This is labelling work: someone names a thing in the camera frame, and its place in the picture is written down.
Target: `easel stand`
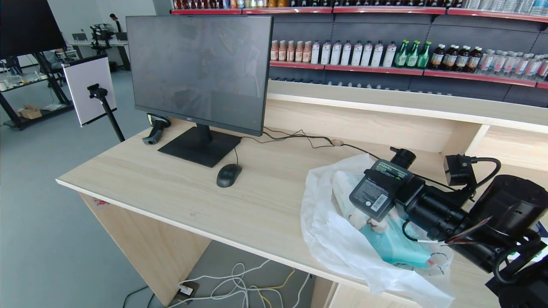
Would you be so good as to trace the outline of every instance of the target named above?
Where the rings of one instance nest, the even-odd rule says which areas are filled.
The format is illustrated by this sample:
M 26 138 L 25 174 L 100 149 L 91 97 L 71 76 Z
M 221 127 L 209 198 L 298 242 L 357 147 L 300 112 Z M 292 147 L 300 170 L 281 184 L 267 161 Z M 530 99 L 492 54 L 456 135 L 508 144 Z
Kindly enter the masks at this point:
M 89 98 L 97 98 L 101 101 L 101 105 L 105 109 L 106 116 L 109 118 L 110 123 L 112 124 L 112 127 L 114 128 L 114 131 L 116 132 L 116 135 L 118 136 L 118 139 L 120 139 L 120 142 L 124 142 L 125 138 L 122 134 L 122 131 L 120 130 L 120 126 L 118 126 L 118 122 L 116 122 L 116 119 L 114 118 L 114 114 L 112 114 L 112 110 L 110 109 L 110 106 L 108 102 L 106 101 L 106 95 L 108 91 L 103 88 L 99 88 L 99 83 L 90 85 L 88 87 L 89 90 Z

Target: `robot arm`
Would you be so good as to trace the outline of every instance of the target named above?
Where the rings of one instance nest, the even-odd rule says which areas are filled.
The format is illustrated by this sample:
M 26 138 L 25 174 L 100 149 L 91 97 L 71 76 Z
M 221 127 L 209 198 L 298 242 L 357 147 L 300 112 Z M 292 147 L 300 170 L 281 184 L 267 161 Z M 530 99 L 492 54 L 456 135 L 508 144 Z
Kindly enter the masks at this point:
M 450 245 L 485 272 L 492 272 L 494 277 L 486 286 L 498 296 L 502 308 L 548 307 L 548 257 L 527 266 L 546 247 L 531 229 L 548 209 L 546 190 L 516 176 L 494 177 L 500 170 L 497 159 L 451 155 L 444 162 L 447 182 L 464 187 L 444 192 L 407 170 L 415 154 L 391 149 L 396 152 L 392 160 L 379 159 L 365 170 L 350 201 L 377 221 L 395 206 L 407 215 L 404 226 L 413 222 L 431 240 Z M 496 168 L 477 182 L 472 164 L 484 161 L 494 162 Z M 470 211 L 463 210 L 476 189 L 493 177 Z M 515 252 L 520 256 L 508 262 Z

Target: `gray floor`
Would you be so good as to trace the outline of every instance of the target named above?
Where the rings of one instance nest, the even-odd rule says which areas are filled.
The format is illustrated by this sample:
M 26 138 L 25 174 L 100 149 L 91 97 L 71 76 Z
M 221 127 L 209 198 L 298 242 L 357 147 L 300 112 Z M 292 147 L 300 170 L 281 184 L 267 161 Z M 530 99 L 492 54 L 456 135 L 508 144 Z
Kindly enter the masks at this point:
M 122 132 L 129 137 L 147 128 L 147 120 L 143 112 L 133 108 L 131 74 L 117 72 L 112 79 L 118 105 L 115 116 Z M 68 87 L 63 89 L 68 94 Z M 4 96 L 15 109 L 22 104 L 43 107 L 52 102 L 45 82 Z M 0 111 L 0 121 L 6 120 L 4 111 Z M 2 308 L 122 307 L 125 296 L 145 286 L 145 282 L 78 194 L 54 180 L 118 143 L 108 119 L 80 128 L 71 111 L 21 132 L 1 126 L 0 138 Z M 229 275 L 237 262 L 244 262 L 249 269 L 260 265 L 262 260 L 213 242 L 190 277 Z M 263 269 L 247 274 L 244 280 L 260 287 L 278 286 L 290 271 L 287 266 L 270 262 Z M 293 307 L 305 276 L 296 272 L 281 289 L 285 307 Z M 199 281 L 197 295 L 208 296 L 218 282 Z M 298 307 L 310 306 L 312 287 L 310 280 Z M 129 299 L 127 307 L 144 308 L 150 296 L 150 290 L 143 290 Z M 266 296 L 273 307 L 281 306 L 275 296 Z M 256 294 L 250 298 L 251 307 L 262 307 Z M 236 295 L 223 301 L 194 301 L 186 307 L 241 307 L 241 303 L 242 295 Z M 154 299 L 151 307 L 162 305 Z

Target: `green bottle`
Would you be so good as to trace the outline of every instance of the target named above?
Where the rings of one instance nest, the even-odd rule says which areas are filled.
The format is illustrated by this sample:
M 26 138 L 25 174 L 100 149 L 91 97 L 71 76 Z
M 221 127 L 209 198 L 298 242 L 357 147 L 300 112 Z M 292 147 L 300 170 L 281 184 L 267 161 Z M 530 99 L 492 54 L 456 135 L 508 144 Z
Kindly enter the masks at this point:
M 396 58 L 394 59 L 394 65 L 396 65 L 396 67 L 402 67 L 406 64 L 407 44 L 409 44 L 409 41 L 404 39 L 402 42 L 402 46 L 399 48 L 399 51 L 396 54 Z
M 407 56 L 407 67 L 415 67 L 416 61 L 419 59 L 419 44 L 419 41 L 415 41 L 415 43 L 413 44 L 411 52 Z
M 430 58 L 430 45 L 432 42 L 425 42 L 424 49 L 419 55 L 419 60 L 417 60 L 417 66 L 421 69 L 424 69 L 426 65 L 428 64 L 428 60 Z

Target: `cardboard box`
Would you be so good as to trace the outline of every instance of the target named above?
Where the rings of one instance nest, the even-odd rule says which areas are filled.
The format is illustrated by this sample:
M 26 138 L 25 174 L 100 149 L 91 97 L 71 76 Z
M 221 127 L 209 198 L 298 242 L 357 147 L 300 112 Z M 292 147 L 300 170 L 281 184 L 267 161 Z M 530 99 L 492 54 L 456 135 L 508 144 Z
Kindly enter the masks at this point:
M 42 116 L 40 109 L 38 107 L 23 105 L 23 110 L 20 111 L 21 117 L 27 119 L 36 119 Z

